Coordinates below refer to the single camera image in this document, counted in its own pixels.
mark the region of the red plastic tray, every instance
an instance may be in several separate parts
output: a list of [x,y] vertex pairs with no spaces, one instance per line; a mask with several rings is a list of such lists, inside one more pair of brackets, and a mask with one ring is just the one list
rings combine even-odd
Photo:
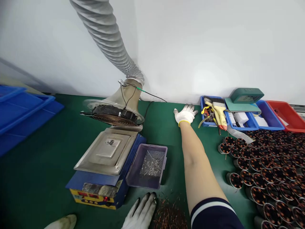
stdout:
[[276,116],[281,117],[285,122],[289,124],[285,126],[285,124],[279,119],[284,125],[286,131],[305,133],[305,121],[288,103],[271,100],[267,101],[267,103],[273,109],[273,111],[277,111],[277,113],[274,111]]

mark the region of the white stripe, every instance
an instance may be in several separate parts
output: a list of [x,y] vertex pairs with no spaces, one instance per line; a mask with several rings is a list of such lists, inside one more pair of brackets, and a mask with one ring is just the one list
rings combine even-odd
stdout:
[[191,227],[193,227],[193,222],[194,222],[196,216],[197,216],[200,212],[202,212],[203,210],[205,210],[205,209],[207,209],[207,208],[209,208],[209,207],[214,207],[214,206],[226,207],[226,208],[228,208],[228,209],[231,209],[231,210],[235,213],[235,211],[233,210],[233,208],[231,208],[230,205],[228,205],[228,204],[226,204],[226,203],[224,203],[224,202],[214,201],[214,202],[206,203],[206,204],[200,206],[200,207],[195,211],[195,213],[193,214],[193,217],[192,217],[192,220],[191,220]]

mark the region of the fan grille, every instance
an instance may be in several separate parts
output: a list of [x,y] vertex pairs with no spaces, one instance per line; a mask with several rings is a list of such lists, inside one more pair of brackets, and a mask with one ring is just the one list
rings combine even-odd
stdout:
[[129,119],[109,114],[93,114],[92,118],[114,126],[137,126]]

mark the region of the white work glove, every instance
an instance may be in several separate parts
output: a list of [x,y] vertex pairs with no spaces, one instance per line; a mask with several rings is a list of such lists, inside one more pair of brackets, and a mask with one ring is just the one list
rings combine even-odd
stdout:
[[140,198],[134,203],[125,218],[122,229],[148,229],[156,209],[156,193],[146,193],[141,203]]
[[73,229],[76,224],[76,215],[67,215],[45,227],[44,229]]
[[195,106],[190,104],[186,104],[182,111],[178,112],[178,110],[174,109],[175,119],[178,123],[178,126],[180,126],[180,122],[185,121],[191,124],[195,118],[195,115],[198,113],[198,111],[194,111]]

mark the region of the fingers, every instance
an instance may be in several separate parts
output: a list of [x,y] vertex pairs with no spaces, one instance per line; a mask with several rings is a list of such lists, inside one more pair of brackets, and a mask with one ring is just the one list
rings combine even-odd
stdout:
[[140,216],[140,214],[141,214],[141,212],[142,212],[142,210],[143,210],[143,208],[144,208],[144,206],[145,206],[145,204],[146,204],[146,202],[147,202],[149,197],[150,197],[150,193],[149,192],[146,193],[146,195],[143,197],[141,203],[139,204],[139,207],[136,209],[135,213],[133,214],[133,216],[136,219],[139,218],[139,216]]
[[142,228],[148,228],[150,225],[150,222],[152,221],[153,218],[153,213],[155,212],[157,206],[156,200],[152,202],[152,204],[149,206],[149,209],[144,217],[143,223],[142,223]]
[[175,114],[175,116],[176,116],[178,113],[179,113],[178,110],[175,108],[175,109],[174,109],[174,114]]
[[150,206],[152,205],[153,201],[155,201],[155,199],[156,199],[156,193],[153,192],[152,194],[150,194],[150,196],[149,196],[149,198],[148,198],[148,200],[147,200],[147,202],[146,202],[146,204],[145,204],[145,206],[144,206],[144,208],[143,208],[143,210],[140,214],[140,217],[138,219],[140,222],[142,222],[144,220],[144,217],[146,216]]
[[190,112],[193,112],[194,109],[195,109],[195,106],[193,104],[186,104],[183,108],[183,110],[190,111]]
[[195,116],[196,114],[198,114],[198,111],[195,110],[194,112],[192,112],[192,114]]
[[182,110],[183,110],[183,111],[184,111],[184,110],[187,110],[187,108],[188,108],[188,104],[186,104]]
[[126,218],[131,218],[133,217],[134,212],[136,211],[138,205],[140,202],[140,198],[137,199],[137,201],[133,204],[133,206],[131,207],[130,211],[128,212]]

